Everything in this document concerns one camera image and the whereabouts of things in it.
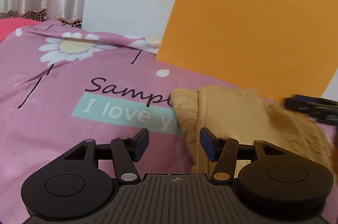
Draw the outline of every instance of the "lace curtain trim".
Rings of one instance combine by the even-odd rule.
[[[36,20],[36,21],[40,21],[40,22],[47,20],[46,9],[42,9],[39,12],[28,11],[25,14],[18,14],[17,11],[9,11],[7,13],[0,12],[0,19],[11,18],[11,17],[26,18],[26,19]],[[82,27],[82,19],[67,21],[63,18],[57,18],[57,20],[65,23],[65,24],[69,24],[72,27],[77,27],[77,28]]]

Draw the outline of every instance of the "white dot print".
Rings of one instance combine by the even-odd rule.
[[[156,75],[158,77],[167,77],[169,75],[169,70],[168,69],[160,69],[159,71],[156,72]]]
[[[15,30],[15,35],[16,35],[17,37],[22,36],[22,29],[21,29],[21,28],[17,28],[17,29]]]

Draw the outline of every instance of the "yellow knit sweater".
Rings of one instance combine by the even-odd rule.
[[[285,110],[278,103],[259,98],[253,90],[219,86],[197,91],[175,89],[171,99],[189,152],[195,162],[192,173],[209,176],[216,163],[209,162],[200,143],[199,131],[207,127],[217,137],[231,137],[252,145],[262,139],[329,168],[333,145],[306,115]],[[247,160],[237,161],[235,177]]]

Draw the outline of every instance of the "black object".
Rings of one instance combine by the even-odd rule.
[[[284,106],[291,111],[308,114],[319,123],[338,126],[338,102],[324,98],[293,95],[284,100]]]
[[[31,215],[25,224],[327,223],[320,214],[333,174],[320,164],[266,141],[241,145],[203,128],[201,145],[217,162],[210,179],[146,174],[141,180],[132,161],[148,141],[147,129],[110,144],[85,140],[32,174],[21,189]],[[97,168],[99,159],[113,161],[117,179]],[[236,160],[251,160],[238,178]]]

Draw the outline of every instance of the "mint green label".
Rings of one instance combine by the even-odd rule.
[[[182,136],[171,108],[163,108],[121,98],[85,92],[72,113],[73,117],[114,125],[147,128],[149,131]]]

